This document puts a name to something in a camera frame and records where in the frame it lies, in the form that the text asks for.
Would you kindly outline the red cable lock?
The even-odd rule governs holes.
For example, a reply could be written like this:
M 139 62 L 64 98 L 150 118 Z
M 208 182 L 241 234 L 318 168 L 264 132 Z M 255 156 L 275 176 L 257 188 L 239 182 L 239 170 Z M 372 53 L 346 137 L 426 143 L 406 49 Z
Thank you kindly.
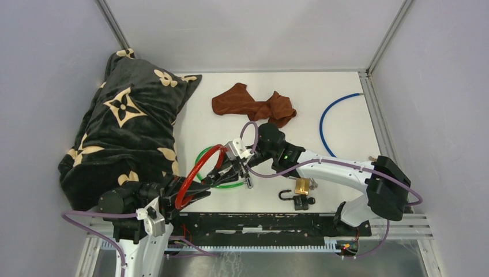
M 180 187 L 178 194 L 176 195 L 175 199 L 175 208 L 177 210 L 181 210 L 185 206 L 187 206 L 193 196 L 188 196 L 186 197 L 186 193 L 191 185 L 191 183 L 194 181 L 194 178 L 197 176 L 201 168 L 205 165 L 205 163 L 216 153 L 219 153 L 218 160 L 216 162 L 215 167 L 218 168 L 221 166 L 223 160 L 224 160 L 224 155 L 226 150 L 224 149 L 224 146 L 221 144 L 216 144 L 213 147 L 211 147 L 205 154 L 202 155 L 201 159 L 198 160 L 198 162 L 194 165 L 192 170 L 189 172 L 187 177 L 185 178 L 182 186 Z

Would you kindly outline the green cable lock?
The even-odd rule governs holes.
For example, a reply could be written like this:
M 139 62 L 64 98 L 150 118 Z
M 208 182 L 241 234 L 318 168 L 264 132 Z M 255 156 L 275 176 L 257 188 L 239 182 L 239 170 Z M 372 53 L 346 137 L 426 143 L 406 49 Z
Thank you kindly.
M 196 165 L 200 160 L 201 158 L 212 148 L 212 146 L 210 147 L 207 147 L 205 149 L 203 149 L 196 157 L 195 161 L 194 161 L 194 164 Z M 237 188 L 237 187 L 240 187 L 240 186 L 248 186 L 247 184 L 247 181 L 245 179 L 242 179 L 241 181 L 236 181 L 236 182 L 228 182 L 228 183 L 224 183 L 224 184 L 220 184 L 220 185 L 215 185 L 213 188 L 215 189 L 232 189 L 232 188 Z

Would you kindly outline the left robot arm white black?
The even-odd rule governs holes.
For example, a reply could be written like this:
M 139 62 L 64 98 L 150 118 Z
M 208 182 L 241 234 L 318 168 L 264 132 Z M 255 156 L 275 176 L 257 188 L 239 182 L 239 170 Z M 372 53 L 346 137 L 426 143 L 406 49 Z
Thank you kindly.
M 125 181 L 99 197 L 103 220 L 113 226 L 112 239 L 121 276 L 158 276 L 171 235 L 181 228 L 175 206 L 184 177 L 162 182 Z

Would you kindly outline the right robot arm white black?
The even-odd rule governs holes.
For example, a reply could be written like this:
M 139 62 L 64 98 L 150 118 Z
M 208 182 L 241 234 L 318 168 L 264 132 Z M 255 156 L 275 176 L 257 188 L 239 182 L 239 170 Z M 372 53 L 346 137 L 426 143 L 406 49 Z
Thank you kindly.
M 411 182 L 395 162 L 387 156 L 375 161 L 344 160 L 327 157 L 293 145 L 273 123 L 255 125 L 253 145 L 244 145 L 241 138 L 229 141 L 222 164 L 203 179 L 217 187 L 259 176 L 253 167 L 271 160 L 274 174 L 268 178 L 321 179 L 361 192 L 361 196 L 338 207 L 333 228 L 337 234 L 348 235 L 363 222 L 380 217 L 399 222 L 409 206 Z

